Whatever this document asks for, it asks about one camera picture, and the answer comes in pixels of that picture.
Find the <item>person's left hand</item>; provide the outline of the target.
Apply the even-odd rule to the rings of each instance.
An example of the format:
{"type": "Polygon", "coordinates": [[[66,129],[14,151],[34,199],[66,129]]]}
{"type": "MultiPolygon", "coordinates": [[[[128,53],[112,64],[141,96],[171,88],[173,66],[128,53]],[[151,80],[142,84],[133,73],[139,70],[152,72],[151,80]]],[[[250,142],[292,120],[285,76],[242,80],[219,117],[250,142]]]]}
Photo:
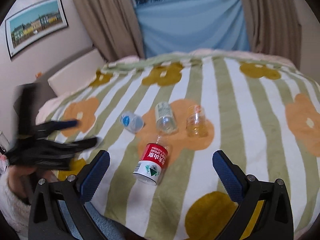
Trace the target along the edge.
{"type": "Polygon", "coordinates": [[[37,172],[39,169],[32,166],[11,165],[8,168],[8,186],[18,198],[25,199],[29,197],[25,177],[37,172]]]}

